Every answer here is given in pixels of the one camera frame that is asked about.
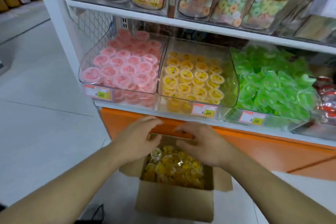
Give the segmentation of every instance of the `pile of pink jelly cups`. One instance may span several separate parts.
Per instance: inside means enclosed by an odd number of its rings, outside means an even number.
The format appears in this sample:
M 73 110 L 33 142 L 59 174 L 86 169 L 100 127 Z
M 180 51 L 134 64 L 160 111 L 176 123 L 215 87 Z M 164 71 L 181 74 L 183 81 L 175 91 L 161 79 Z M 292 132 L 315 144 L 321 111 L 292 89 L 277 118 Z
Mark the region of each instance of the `pile of pink jelly cups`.
M 150 40 L 148 32 L 136 31 L 132 35 L 120 29 L 115 39 L 110 40 L 83 71 L 81 78 L 85 83 L 114 88 L 112 100 L 115 103 L 126 101 L 152 108 L 161 56 L 161 43 Z

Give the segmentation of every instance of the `tile floor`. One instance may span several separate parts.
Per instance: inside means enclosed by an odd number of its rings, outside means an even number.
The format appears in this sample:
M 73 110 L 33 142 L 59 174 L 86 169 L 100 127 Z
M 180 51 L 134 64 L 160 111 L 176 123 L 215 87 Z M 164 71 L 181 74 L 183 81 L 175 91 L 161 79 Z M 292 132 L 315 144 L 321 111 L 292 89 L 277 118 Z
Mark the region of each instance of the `tile floor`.
M 11 205 L 109 143 L 106 131 L 70 69 L 50 21 L 0 45 L 12 55 L 0 76 L 0 202 Z M 336 213 L 336 183 L 276 173 Z M 115 172 L 88 207 L 105 204 L 106 223 L 192 223 L 137 213 L 139 182 Z M 215 192 L 214 223 L 265 224 L 233 180 Z

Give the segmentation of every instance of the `person's right hand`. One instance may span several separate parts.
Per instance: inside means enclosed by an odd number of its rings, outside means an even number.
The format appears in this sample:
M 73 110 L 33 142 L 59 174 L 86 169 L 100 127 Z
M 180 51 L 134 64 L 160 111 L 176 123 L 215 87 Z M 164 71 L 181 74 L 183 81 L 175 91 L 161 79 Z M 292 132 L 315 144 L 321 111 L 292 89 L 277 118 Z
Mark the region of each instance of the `person's right hand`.
M 231 151 L 235 149 L 232 144 L 206 124 L 186 122 L 176 127 L 174 131 L 194 135 L 198 141 L 197 146 L 181 140 L 177 141 L 176 144 L 193 158 L 208 166 L 225 168 L 229 162 Z

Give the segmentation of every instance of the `pile of green jelly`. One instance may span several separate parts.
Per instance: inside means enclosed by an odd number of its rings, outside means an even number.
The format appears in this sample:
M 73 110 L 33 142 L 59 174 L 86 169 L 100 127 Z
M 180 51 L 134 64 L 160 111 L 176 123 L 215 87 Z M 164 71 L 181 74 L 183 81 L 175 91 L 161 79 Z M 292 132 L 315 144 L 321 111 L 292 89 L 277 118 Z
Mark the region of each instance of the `pile of green jelly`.
M 239 80 L 237 108 L 309 120 L 318 96 L 303 57 L 290 61 L 290 52 L 252 45 L 230 52 Z

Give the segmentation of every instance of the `open cardboard box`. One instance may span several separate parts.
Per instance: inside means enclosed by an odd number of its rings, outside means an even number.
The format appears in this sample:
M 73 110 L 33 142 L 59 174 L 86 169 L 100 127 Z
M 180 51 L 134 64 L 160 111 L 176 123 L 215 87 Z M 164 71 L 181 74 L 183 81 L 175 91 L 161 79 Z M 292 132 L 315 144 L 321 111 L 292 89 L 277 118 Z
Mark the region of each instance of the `open cardboard box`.
M 159 148 L 176 145 L 176 140 L 197 144 L 190 139 L 162 135 Z M 230 191 L 233 189 L 231 176 L 218 167 L 203 165 L 205 189 L 184 188 L 141 180 L 146 167 L 147 156 L 120 167 L 127 176 L 138 177 L 140 186 L 135 209 L 160 216 L 181 218 L 193 221 L 212 222 L 214 218 L 213 190 Z

